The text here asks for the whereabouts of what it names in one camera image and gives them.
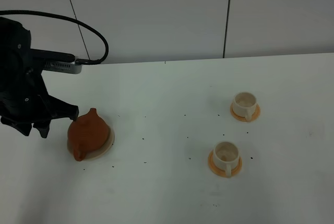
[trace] white table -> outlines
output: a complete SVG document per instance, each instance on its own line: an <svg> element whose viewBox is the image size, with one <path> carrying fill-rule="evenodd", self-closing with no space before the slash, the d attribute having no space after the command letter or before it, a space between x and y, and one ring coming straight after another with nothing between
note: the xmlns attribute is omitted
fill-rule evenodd
<svg viewBox="0 0 334 224"><path fill-rule="evenodd" d="M115 144L76 162L69 119L47 139L0 125L0 223L332 223L333 70L334 54L311 54L43 72L51 95L96 107ZM258 98L252 123L229 113L239 91ZM222 140L243 158L231 179L207 166Z"/></svg>

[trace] orange saucer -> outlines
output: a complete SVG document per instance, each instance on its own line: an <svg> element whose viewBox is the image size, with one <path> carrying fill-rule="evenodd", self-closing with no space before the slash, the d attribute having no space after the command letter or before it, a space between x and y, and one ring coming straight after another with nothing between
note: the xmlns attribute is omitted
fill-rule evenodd
<svg viewBox="0 0 334 224"><path fill-rule="evenodd" d="M221 170L221 169L216 167L216 165L213 163L212 156L213 156L213 151L210 152L209 157L208 157L208 165L209 165L209 168L211 169L211 171L214 172L216 175L229 178L229 177L227 177L224 170ZM242 159L241 159L241 157L239 157L238 166L236 166L236 168L232 169L231 177L237 175L240 172L241 168L242 168Z"/></svg>
<svg viewBox="0 0 334 224"><path fill-rule="evenodd" d="M247 121L245 117L240 117L240 116L236 115L235 112L233 112L233 104L231 104L231 106L230 106L230 112L231 112L231 115L233 117L235 117L238 121L252 122L252 121L256 120L257 118L259 118L259 116L261 114L261 109L260 109L259 105L256 105L255 112L253 113L252 119L250 121Z"/></svg>

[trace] cup rim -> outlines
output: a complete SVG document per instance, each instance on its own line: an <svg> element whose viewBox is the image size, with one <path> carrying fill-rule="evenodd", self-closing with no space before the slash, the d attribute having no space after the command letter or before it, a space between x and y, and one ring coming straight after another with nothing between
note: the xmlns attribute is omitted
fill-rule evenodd
<svg viewBox="0 0 334 224"><path fill-rule="evenodd" d="M236 150L238 151L238 155L237 155L237 157L236 157L234 160L231 160L231 161L224 161L224 160L220 159L220 158L217 156L217 154L216 154L216 147L217 147L219 144L221 144L221 143L229 143L229 144L232 144L232 145L236 148ZM232 142L218 142L217 144L215 144L215 146L214 146L214 148L213 148L213 155L214 155L218 160L224 162L225 164L232 164L232 163L234 163L236 160L239 160L239 157L240 157L240 151L239 151L238 147L236 146L236 144L234 144L234 143L232 143Z"/></svg>
<svg viewBox="0 0 334 224"><path fill-rule="evenodd" d="M253 96L254 99L255 99L255 103L254 103L253 105L251 105L250 107L243 107L242 105L239 105L239 104L235 101L235 98L236 98L239 94L241 94L241 93L247 93L247 94ZM251 108L251 107L253 107L253 106L255 106L255 105L257 104L257 99L256 99L256 96L255 96L254 94L252 94L251 92L238 92L238 93L233 97L233 102L234 102L238 107L240 107L240 108L243 108L243 109L249 109L249 108Z"/></svg>

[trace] clay teapot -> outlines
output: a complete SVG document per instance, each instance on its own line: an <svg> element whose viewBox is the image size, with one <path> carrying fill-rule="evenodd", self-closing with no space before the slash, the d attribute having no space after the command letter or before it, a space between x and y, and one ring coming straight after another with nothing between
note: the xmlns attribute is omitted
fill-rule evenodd
<svg viewBox="0 0 334 224"><path fill-rule="evenodd" d="M96 108L91 108L87 114L73 121L68 128L67 137L74 158L82 161L88 152L101 148L109 131L108 125L98 116Z"/></svg>

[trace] white cup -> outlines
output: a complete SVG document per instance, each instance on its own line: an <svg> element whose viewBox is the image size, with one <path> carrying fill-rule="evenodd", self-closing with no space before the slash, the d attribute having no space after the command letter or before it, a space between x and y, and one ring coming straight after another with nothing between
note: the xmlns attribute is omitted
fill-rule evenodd
<svg viewBox="0 0 334 224"><path fill-rule="evenodd" d="M231 177L232 170L238 166L239 150L231 142L219 142L213 149L213 163Z"/></svg>
<svg viewBox="0 0 334 224"><path fill-rule="evenodd" d="M256 105L256 97L253 94L241 92L234 96L232 109L236 115L246 118L246 121L251 121Z"/></svg>

